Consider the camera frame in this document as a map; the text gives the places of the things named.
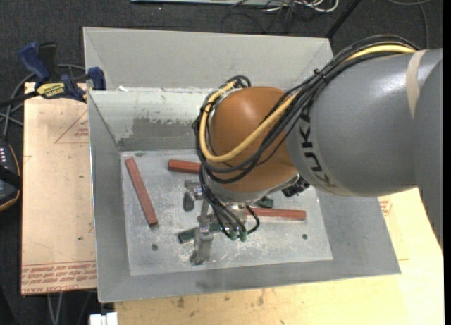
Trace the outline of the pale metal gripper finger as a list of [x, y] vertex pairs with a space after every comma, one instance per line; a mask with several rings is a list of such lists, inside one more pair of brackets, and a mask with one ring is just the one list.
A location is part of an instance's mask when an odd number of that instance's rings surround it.
[[210, 225], [203, 225], [195, 229], [194, 250], [190, 257], [192, 265], [200, 265], [209, 260], [213, 239], [214, 235]]
[[203, 198], [202, 187], [198, 180], [186, 180], [184, 186], [183, 209], [185, 211], [192, 211], [195, 202]]

